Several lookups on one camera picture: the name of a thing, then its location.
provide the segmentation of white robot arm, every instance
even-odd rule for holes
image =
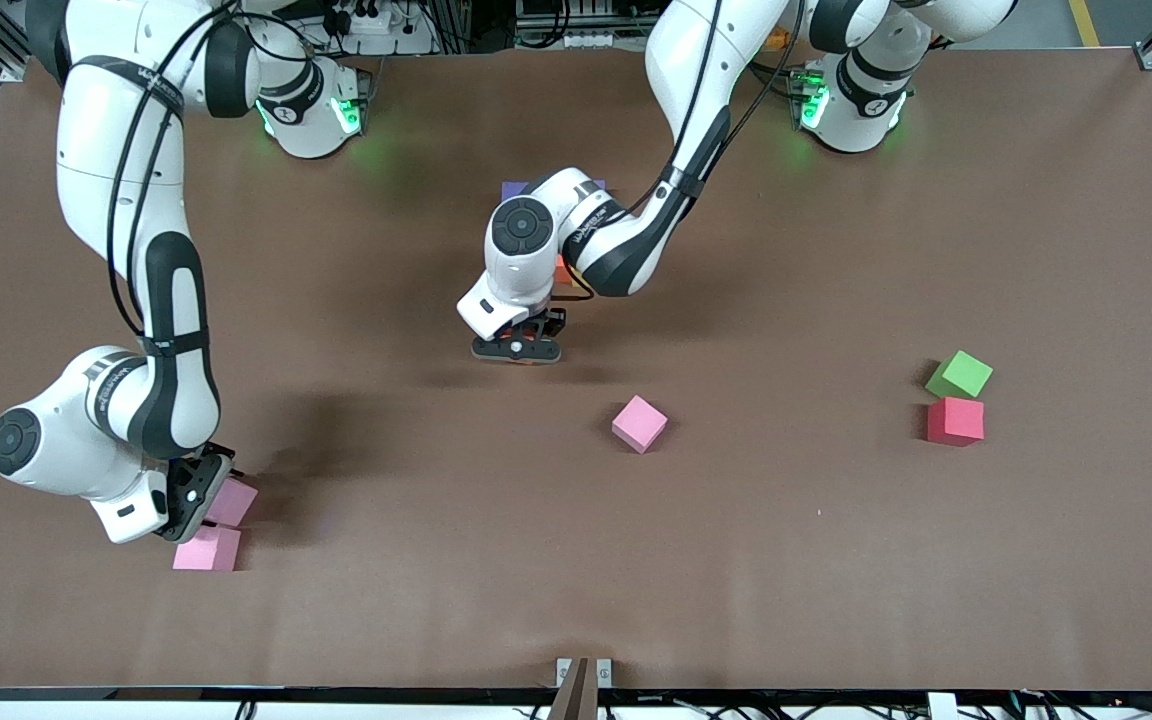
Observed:
[[[995,26],[1014,1],[899,0],[945,24],[941,32],[963,38]],[[927,29],[904,9],[888,12],[888,0],[673,0],[649,37],[646,70],[675,150],[644,210],[638,215],[626,211],[576,168],[538,179],[521,196],[497,206],[484,240],[485,272],[457,304],[478,336],[475,356],[515,363],[561,357],[553,336],[566,316],[550,309],[552,270],[560,253],[598,295],[632,295],[649,281],[673,229],[700,196],[730,139],[728,103],[736,78],[779,18],[818,50],[849,58],[849,68],[873,68],[856,50],[873,44],[874,37],[905,35],[910,26],[914,32],[900,38],[901,47],[914,41],[918,55],[896,78],[904,82],[900,92],[929,45]],[[887,78],[882,82],[890,82],[892,73],[881,68],[890,67],[893,54],[900,56],[900,51],[873,55],[879,76]]]
[[[824,146],[864,152],[900,122],[914,73],[933,32],[969,41],[998,26],[1016,0],[896,0],[861,45],[808,63],[799,122]]]
[[[275,77],[274,101],[298,108],[273,131],[289,151],[325,154],[349,137],[324,81],[353,70],[302,71],[317,67],[303,47],[270,28],[242,26],[236,9],[205,0],[36,0],[28,8],[35,53],[65,83],[56,141],[65,221],[108,263],[115,296],[114,273],[127,281],[143,327],[120,300],[139,353],[92,348],[40,396],[0,415],[0,475],[84,498],[115,543],[151,532],[188,541],[233,465],[232,452],[209,441],[220,400],[204,275],[184,215],[184,111],[247,114],[266,94],[265,73]],[[257,35],[281,51],[257,51]]]

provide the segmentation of yellow floor line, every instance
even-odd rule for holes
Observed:
[[[1069,0],[1069,10],[1074,13],[1074,24],[1078,26],[1078,37],[1083,47],[1098,47],[1101,38],[1096,36],[1092,24],[1092,13],[1087,12],[1087,0]]]

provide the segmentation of cable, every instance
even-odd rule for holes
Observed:
[[[407,3],[407,9],[411,10],[411,6],[412,6],[411,0],[407,0],[406,3]],[[408,15],[407,13],[403,13],[402,10],[400,10],[397,8],[397,0],[394,0],[393,3],[389,3],[389,7],[393,8],[395,13],[397,13],[399,15],[401,15],[401,17],[403,20],[416,20],[416,13],[412,13],[412,14]]]
[[[749,70],[749,74],[751,74],[751,76],[755,76],[758,79],[758,82],[767,82],[767,79],[765,79],[763,76],[759,76],[759,74],[758,74],[758,73],[764,73],[763,69],[758,69],[758,68],[753,68],[753,67],[746,67],[745,69]],[[781,81],[781,79],[783,79],[786,82],[788,82],[788,79],[789,79],[788,76],[772,76],[772,78],[773,78],[773,81]],[[786,100],[801,100],[801,99],[805,99],[805,97],[808,97],[808,94],[805,94],[805,92],[799,92],[799,94],[795,94],[795,92],[791,92],[791,91],[788,91],[788,90],[781,90],[781,88],[776,88],[776,85],[774,85],[774,82],[773,82],[773,85],[771,86],[771,92],[772,92],[772,94],[775,94],[776,97],[783,97],[783,99],[786,99]]]
[[[594,291],[593,287],[590,287],[589,283],[585,282],[585,278],[579,276],[579,272],[573,270],[571,264],[568,263],[567,260],[567,256],[562,255],[562,252],[559,252],[558,256],[559,258],[563,259],[563,270],[567,270],[567,274],[571,275],[573,281],[576,281],[576,285],[582,290],[585,291],[585,295],[579,295],[575,297],[556,297],[555,300],[561,300],[563,302],[582,302],[585,300],[594,300],[594,297],[598,297],[598,293]]]
[[[127,311],[127,304],[123,302],[122,293],[118,290],[118,270],[115,268],[114,265],[114,217],[116,214],[116,209],[118,209],[119,190],[120,187],[123,184],[123,172],[127,170],[127,161],[129,158],[131,158],[132,142],[134,138],[136,138],[137,128],[141,127],[141,119],[143,118],[143,115],[145,115],[145,108],[150,104],[150,97],[152,97],[152,88],[157,86],[157,82],[159,82],[159,78],[164,77],[162,74],[166,73],[166,69],[168,69],[169,65],[172,65],[172,60],[175,59],[175,55],[180,52],[180,50],[182,50],[185,41],[189,40],[189,37],[191,37],[195,32],[198,31],[198,28],[204,26],[204,24],[206,24],[213,18],[220,17],[221,14],[227,13],[230,8],[233,8],[234,5],[237,3],[238,0],[227,0],[225,1],[225,3],[220,3],[218,8],[212,9],[210,13],[205,15],[202,15],[202,17],[197,18],[189,28],[185,29],[183,33],[180,33],[180,37],[177,38],[175,44],[173,44],[172,47],[168,50],[168,53],[166,53],[166,55],[162,56],[162,61],[159,65],[159,68],[161,68],[161,70],[152,74],[152,77],[150,78],[150,86],[145,88],[145,91],[142,92],[141,101],[136,105],[136,109],[132,112],[132,120],[131,123],[128,124],[127,137],[124,137],[123,139],[123,151],[122,154],[119,154],[118,165],[116,168],[114,169],[113,183],[111,183],[109,187],[108,217],[106,217],[105,219],[105,265],[109,274],[109,291],[113,293],[114,304],[118,306],[118,312],[119,314],[122,314],[123,323],[127,324],[128,329],[131,329],[131,332],[136,333],[137,336],[141,335],[142,331],[141,328],[137,327],[136,323],[132,321],[131,314],[129,314]],[[194,58],[197,58],[197,53],[198,53],[198,47],[196,47],[195,50]],[[170,114],[168,109],[164,109],[164,113],[168,115]],[[152,167],[154,167],[154,164],[156,164],[156,158],[150,158],[151,169]],[[129,237],[128,242],[129,243],[136,242],[136,237],[135,236]],[[141,304],[138,304],[136,300],[136,290],[134,290],[135,276],[136,273],[132,272],[131,266],[128,266],[127,268],[128,295],[132,297],[132,306],[134,309],[136,309],[136,314],[138,316],[138,318],[143,319],[143,314],[141,313]]]
[[[552,47],[562,40],[563,36],[567,35],[567,28],[571,25],[573,18],[573,6],[571,0],[554,0],[554,26],[550,30],[550,36],[545,40],[540,41],[526,41],[521,40],[515,33],[515,41],[524,47],[530,47],[531,50],[545,50],[545,47]],[[559,23],[562,23],[562,28],[559,29]]]
[[[311,50],[314,48],[314,43],[311,41],[310,38],[305,36],[305,33],[301,32],[300,28],[294,26],[293,23],[287,22],[287,20],[275,17],[275,15],[264,15],[259,13],[234,13],[234,17],[266,20],[266,22],[279,24],[280,26],[285,26],[289,29],[289,31],[296,33],[296,37],[298,37],[301,40],[301,45],[310,47]],[[288,63],[312,63],[312,61],[314,61],[314,53],[310,53],[303,58],[291,58],[289,55],[279,55],[278,53],[274,53],[273,50],[270,50],[270,47],[260,45],[260,43],[256,40],[256,36],[252,35],[252,28],[250,26],[250,24],[244,24],[243,31],[247,32],[248,40],[251,40],[252,45],[255,45],[257,50],[259,50],[265,55],[268,55],[270,58],[274,58],[275,60],[285,60],[288,61]],[[344,53],[344,47],[340,47],[340,51]]]
[[[721,13],[722,6],[723,0],[714,0],[714,17],[708,20],[708,35],[705,36],[705,50],[700,53],[700,69],[696,70],[696,85],[691,88],[691,100],[687,103],[687,114],[682,115],[682,126],[679,128],[679,139],[673,142],[673,150],[669,151],[669,159],[664,161],[664,168],[660,169],[660,174],[662,175],[669,168],[669,165],[673,165],[673,161],[679,158],[679,150],[682,149],[682,138],[687,136],[687,127],[691,124],[691,113],[696,109],[696,99],[700,97],[700,84],[705,79],[705,65],[708,65],[708,52],[713,50],[714,46],[714,36],[718,33],[718,18],[721,17],[719,13]],[[803,14],[803,5],[799,5],[799,15],[801,14]],[[628,206],[626,210],[621,210],[620,213],[609,218],[605,225],[614,223],[621,218],[634,213],[634,211],[639,209],[641,205],[643,205],[644,202],[652,196],[655,188],[657,183],[653,182],[652,185],[647,188],[646,192],[644,192],[639,199],[634,202],[634,205]]]
[[[387,55],[380,55],[380,63],[376,66],[376,74],[371,76],[371,88],[367,88],[367,103],[376,99],[376,94],[380,92],[380,76],[385,74],[385,58]]]
[[[453,53],[444,52],[444,54],[461,55],[461,45],[465,44],[465,38],[462,38],[454,32],[449,33],[445,31],[444,23],[439,22],[439,18],[434,17],[434,14],[430,13],[429,7],[425,5],[425,0],[417,0],[416,3],[420,6],[420,13],[425,15],[425,24],[429,26],[430,32],[438,35],[442,45],[449,44],[452,46]]]
[[[713,712],[710,712],[704,707],[691,705],[690,702],[679,700],[679,698],[672,698],[672,702],[675,703],[675,705],[677,705],[679,707],[687,707],[687,710],[690,710],[692,712],[699,712],[700,715],[708,717],[708,720],[723,720],[721,717],[713,714]]]
[[[735,705],[728,705],[727,707],[719,710],[718,715],[722,717],[723,712],[735,712],[736,715],[741,715],[742,720],[753,720],[753,718],[749,715],[749,712],[745,712],[744,710],[741,710],[741,707],[736,707]]]
[[[234,720],[252,720],[253,717],[256,717],[256,702],[240,702],[238,711],[234,712]]]
[[[1093,717],[1091,714],[1091,712],[1087,712],[1087,711],[1083,710],[1083,707],[1074,705],[1073,702],[1061,700],[1060,696],[1058,696],[1056,694],[1049,694],[1049,696],[1053,698],[1053,700],[1059,702],[1059,703],[1061,703],[1061,705],[1064,705],[1064,706],[1069,707],[1070,710],[1073,710],[1074,712],[1076,712],[1076,714],[1078,714],[1078,717],[1082,717],[1083,720],[1097,720],[1096,717]]]
[[[785,73],[785,65],[790,61],[790,54],[794,53],[794,46],[797,45],[797,41],[799,41],[799,30],[803,28],[803,8],[805,5],[806,3],[799,3],[797,13],[794,15],[794,29],[790,31],[790,40],[785,45],[785,53],[781,53],[780,63],[776,63],[776,68],[772,70],[772,76],[767,78],[767,82],[763,83],[763,90],[760,90],[759,94],[755,97],[755,100],[750,103],[749,108],[745,108],[745,114],[741,115],[741,120],[736,123],[736,127],[732,128],[730,132],[727,132],[726,141],[722,142],[722,145],[718,146],[718,151],[714,152],[714,159],[713,161],[710,161],[708,168],[705,170],[705,176],[703,179],[708,179],[708,174],[718,167],[719,158],[722,158],[723,152],[727,152],[732,142],[736,139],[737,135],[740,135],[741,129],[745,128],[745,123],[748,123],[749,119],[753,116],[755,109],[758,109],[758,106],[763,105],[763,99],[764,97],[767,97],[768,91],[771,91],[772,83],[776,82],[776,76]]]
[[[132,296],[132,306],[136,306],[136,314],[141,318],[141,321],[145,321],[145,316],[141,313],[141,301],[136,297],[136,281],[134,278],[134,264],[132,260],[136,259],[136,228],[141,227],[141,211],[145,210],[145,196],[150,192],[150,181],[154,179],[154,167],[157,161],[159,161],[159,150],[162,147],[162,138],[168,135],[168,128],[172,126],[172,113],[164,113],[162,120],[159,122],[159,135],[154,137],[154,149],[150,150],[150,161],[145,165],[145,174],[141,177],[141,195],[136,197],[136,211],[132,213],[132,228],[128,233],[127,238],[127,255],[124,256],[124,268],[127,268],[127,290],[129,295]]]

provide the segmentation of brown table surface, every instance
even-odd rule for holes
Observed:
[[[658,173],[639,55],[393,60],[320,161],[195,119],[242,571],[0,479],[0,684],[530,685],[589,653],[628,687],[1152,687],[1152,73],[983,51],[916,83],[867,156],[760,109],[552,367],[470,359],[453,305],[503,179]],[[132,342],[60,217],[58,99],[0,92],[0,411]],[[996,369],[964,450],[918,439],[957,348]],[[635,393],[670,416],[645,456],[609,432]]]

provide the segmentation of green led light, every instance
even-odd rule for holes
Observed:
[[[256,104],[256,109],[259,111],[259,113],[260,113],[260,120],[262,120],[263,123],[265,123],[265,135],[268,135],[270,137],[273,137],[274,136],[274,128],[270,127],[270,115],[265,114],[265,108],[262,108],[260,103]]]
[[[829,104],[829,89],[820,88],[817,94],[812,96],[812,99],[803,104],[803,124],[804,127],[814,129],[820,124],[820,115],[824,114],[824,108]]]
[[[333,97],[332,109],[335,114],[338,114],[340,129],[342,129],[346,135],[353,135],[358,131],[361,128],[361,122],[358,122],[358,108],[353,100],[340,101]]]
[[[901,92],[900,100],[896,100],[896,108],[892,109],[892,122],[887,123],[887,129],[896,127],[900,122],[900,109],[905,105],[905,98],[909,97],[908,92]]]

